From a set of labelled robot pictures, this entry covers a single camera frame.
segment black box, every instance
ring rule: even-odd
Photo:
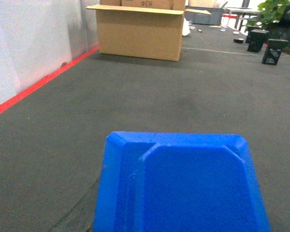
[[[251,40],[248,52],[260,52],[263,46],[263,43],[266,42],[269,38],[269,31],[254,29],[250,32]]]
[[[276,65],[282,49],[288,46],[288,44],[288,40],[269,39],[262,59],[262,64]]]

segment gray carpet floor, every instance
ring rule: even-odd
[[[263,65],[231,29],[197,29],[179,62],[96,52],[0,115],[0,232],[86,231],[117,130],[244,136],[272,231],[290,232],[290,56]]]

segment blue plastic object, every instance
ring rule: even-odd
[[[270,232],[239,135],[113,132],[94,232]]]

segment potted plant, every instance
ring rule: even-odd
[[[270,24],[279,21],[286,9],[290,5],[290,0],[266,0],[258,5],[260,11],[259,21],[262,28],[267,29]]]

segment cardboard box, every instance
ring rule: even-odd
[[[121,0],[122,6],[173,10],[174,0]]]
[[[182,7],[182,10],[111,5],[87,7],[97,10],[100,53],[178,61],[185,0],[176,1],[178,3],[174,7]],[[210,14],[207,11],[189,11]]]
[[[213,8],[216,0],[189,0],[189,6]]]

